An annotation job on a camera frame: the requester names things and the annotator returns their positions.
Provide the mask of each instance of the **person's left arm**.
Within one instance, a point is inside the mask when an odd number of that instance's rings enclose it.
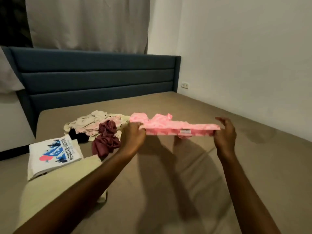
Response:
[[[71,233],[143,144],[146,132],[130,123],[118,152],[19,227],[14,234]]]

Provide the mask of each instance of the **electrical outlet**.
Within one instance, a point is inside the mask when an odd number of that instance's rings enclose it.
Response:
[[[181,85],[182,88],[185,88],[188,90],[188,83],[186,82],[182,82],[182,85]]]

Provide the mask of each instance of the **hand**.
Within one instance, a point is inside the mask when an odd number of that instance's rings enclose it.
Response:
[[[229,118],[216,117],[216,119],[225,126],[224,129],[216,130],[213,137],[218,157],[223,159],[235,156],[235,127]]]
[[[139,130],[138,128],[142,123],[129,123],[121,134],[120,150],[134,156],[138,149],[143,145],[146,131],[145,129]]]

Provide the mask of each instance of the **black baseboard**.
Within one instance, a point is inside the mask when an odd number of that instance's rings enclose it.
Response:
[[[29,153],[28,145],[0,152],[0,161]]]

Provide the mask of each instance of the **wall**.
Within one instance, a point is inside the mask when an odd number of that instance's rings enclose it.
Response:
[[[151,0],[148,54],[175,55],[182,0]]]
[[[0,152],[34,142],[34,136],[15,93],[0,94],[0,112]]]
[[[312,141],[312,0],[183,0],[178,93]]]

